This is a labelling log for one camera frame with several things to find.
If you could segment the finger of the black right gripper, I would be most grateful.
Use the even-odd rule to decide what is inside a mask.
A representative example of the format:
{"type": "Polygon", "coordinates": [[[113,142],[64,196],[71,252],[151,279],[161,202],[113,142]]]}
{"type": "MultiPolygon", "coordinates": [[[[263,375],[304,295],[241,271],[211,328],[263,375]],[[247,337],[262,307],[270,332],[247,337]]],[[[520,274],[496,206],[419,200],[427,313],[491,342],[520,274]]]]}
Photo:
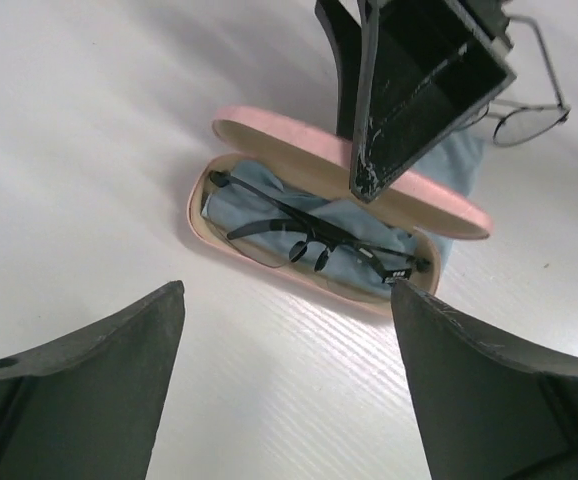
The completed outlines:
{"type": "Polygon", "coordinates": [[[337,72],[336,134],[353,138],[368,100],[361,23],[337,0],[318,0],[314,13],[329,42],[337,72]]]}
{"type": "Polygon", "coordinates": [[[499,1],[361,1],[350,190],[369,203],[516,78],[499,1]]]}

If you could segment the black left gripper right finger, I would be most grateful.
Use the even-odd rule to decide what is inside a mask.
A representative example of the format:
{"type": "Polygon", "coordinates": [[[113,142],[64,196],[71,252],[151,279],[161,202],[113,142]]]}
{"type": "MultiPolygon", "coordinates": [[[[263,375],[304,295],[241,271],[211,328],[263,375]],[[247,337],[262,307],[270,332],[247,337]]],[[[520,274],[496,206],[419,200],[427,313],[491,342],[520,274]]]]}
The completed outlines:
{"type": "Polygon", "coordinates": [[[578,479],[578,357],[397,281],[392,315],[434,479],[578,479]]]}

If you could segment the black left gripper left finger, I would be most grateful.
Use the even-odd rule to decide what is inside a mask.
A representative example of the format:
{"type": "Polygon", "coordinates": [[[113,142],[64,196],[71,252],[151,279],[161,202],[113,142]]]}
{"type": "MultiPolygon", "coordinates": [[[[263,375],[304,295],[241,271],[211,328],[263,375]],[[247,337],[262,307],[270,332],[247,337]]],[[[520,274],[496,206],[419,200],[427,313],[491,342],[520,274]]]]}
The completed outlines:
{"type": "Polygon", "coordinates": [[[0,479],[143,479],[185,320],[171,281],[0,359],[0,479]]]}

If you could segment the pink glasses case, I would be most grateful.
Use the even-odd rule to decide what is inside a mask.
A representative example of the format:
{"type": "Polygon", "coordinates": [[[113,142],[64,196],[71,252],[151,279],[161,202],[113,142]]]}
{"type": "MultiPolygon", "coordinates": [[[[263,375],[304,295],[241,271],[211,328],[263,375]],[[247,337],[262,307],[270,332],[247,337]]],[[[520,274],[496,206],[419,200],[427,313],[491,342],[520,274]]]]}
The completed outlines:
{"type": "Polygon", "coordinates": [[[350,143],[304,122],[228,106],[212,129],[231,152],[212,159],[196,181],[191,231],[219,252],[338,303],[387,315],[400,280],[436,292],[441,241],[491,234],[485,211],[414,171],[360,202],[348,187],[350,143]]]}

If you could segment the black frame glasses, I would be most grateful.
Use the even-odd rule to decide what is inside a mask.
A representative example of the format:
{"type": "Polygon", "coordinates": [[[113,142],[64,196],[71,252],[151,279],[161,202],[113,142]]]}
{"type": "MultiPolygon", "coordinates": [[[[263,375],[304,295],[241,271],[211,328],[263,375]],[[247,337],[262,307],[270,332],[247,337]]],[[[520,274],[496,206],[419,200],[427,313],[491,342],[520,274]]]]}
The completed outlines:
{"type": "Polygon", "coordinates": [[[298,233],[302,237],[287,253],[290,263],[297,263],[303,258],[310,244],[320,244],[324,250],[314,265],[314,271],[320,272],[336,249],[346,248],[357,260],[368,265],[383,284],[391,284],[396,278],[409,279],[414,272],[428,273],[432,269],[430,260],[361,241],[348,231],[277,200],[227,171],[211,170],[208,179],[218,189],[240,187],[286,215],[285,218],[256,220],[227,231],[228,241],[269,233],[298,233]]]}

